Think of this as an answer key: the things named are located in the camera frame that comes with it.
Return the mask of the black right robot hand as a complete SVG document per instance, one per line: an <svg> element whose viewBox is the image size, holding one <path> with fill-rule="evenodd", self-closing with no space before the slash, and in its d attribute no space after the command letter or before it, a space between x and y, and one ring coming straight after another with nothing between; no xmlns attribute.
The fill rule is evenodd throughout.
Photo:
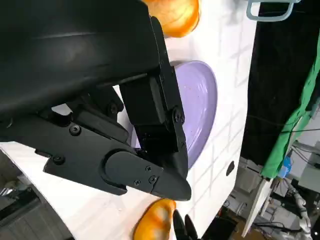
<svg viewBox="0 0 320 240"><path fill-rule="evenodd" d="M184 218L176 209L173 212L173 228L177 240L198 240L198 234L195 226L188 214Z"/></svg>

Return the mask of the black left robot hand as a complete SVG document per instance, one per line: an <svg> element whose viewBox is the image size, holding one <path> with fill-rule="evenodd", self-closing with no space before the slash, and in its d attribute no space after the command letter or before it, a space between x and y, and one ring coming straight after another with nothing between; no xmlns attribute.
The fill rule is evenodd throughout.
<svg viewBox="0 0 320 240"><path fill-rule="evenodd" d="M188 201L185 115L163 30L140 0L3 0L0 139L114 195Z"/></svg>

